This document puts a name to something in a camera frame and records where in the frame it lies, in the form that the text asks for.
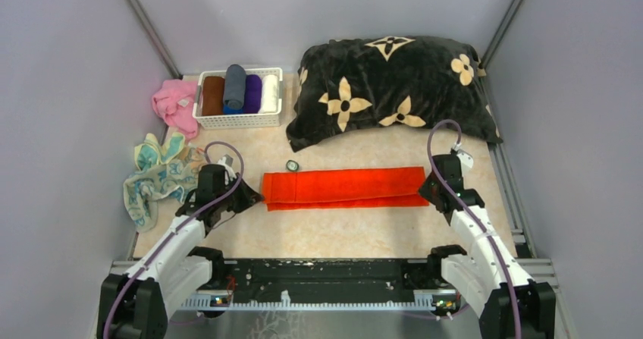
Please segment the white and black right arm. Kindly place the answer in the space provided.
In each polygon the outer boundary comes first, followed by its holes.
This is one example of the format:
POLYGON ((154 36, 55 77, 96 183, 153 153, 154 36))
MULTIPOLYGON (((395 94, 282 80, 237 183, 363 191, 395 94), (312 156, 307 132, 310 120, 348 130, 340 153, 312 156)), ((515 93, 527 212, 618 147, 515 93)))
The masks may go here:
POLYGON ((478 317, 483 338, 552 338, 557 298, 512 256, 492 225, 485 202, 464 186, 455 152, 432 156, 419 195, 444 215, 460 245, 438 246, 428 255, 427 277, 435 287, 453 286, 478 317))

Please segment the orange towel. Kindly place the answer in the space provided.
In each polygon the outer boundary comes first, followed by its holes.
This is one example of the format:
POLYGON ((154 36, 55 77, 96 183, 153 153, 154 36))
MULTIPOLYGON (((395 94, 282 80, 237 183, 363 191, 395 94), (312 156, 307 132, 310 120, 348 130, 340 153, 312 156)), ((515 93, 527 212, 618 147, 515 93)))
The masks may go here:
POLYGON ((262 195, 269 211, 423 207, 422 166, 266 173, 262 195))

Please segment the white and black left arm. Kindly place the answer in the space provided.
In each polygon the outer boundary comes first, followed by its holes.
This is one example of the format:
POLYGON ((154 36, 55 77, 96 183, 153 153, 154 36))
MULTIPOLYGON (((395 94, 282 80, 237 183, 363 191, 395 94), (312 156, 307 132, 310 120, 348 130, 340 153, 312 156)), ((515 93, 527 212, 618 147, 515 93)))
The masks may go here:
POLYGON ((224 159, 203 165, 169 228, 125 272, 102 282, 96 337, 163 338, 171 317, 198 288, 221 287, 227 268, 221 251, 200 243, 223 212, 241 213, 262 196, 224 159))

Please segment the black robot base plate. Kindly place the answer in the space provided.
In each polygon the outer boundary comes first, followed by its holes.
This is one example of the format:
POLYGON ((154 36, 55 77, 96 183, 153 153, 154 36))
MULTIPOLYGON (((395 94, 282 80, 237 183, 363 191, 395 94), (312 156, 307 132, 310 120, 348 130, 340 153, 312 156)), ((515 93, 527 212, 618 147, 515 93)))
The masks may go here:
POLYGON ((426 259, 228 259, 201 290, 232 303, 411 304, 429 298, 452 308, 460 294, 426 259))

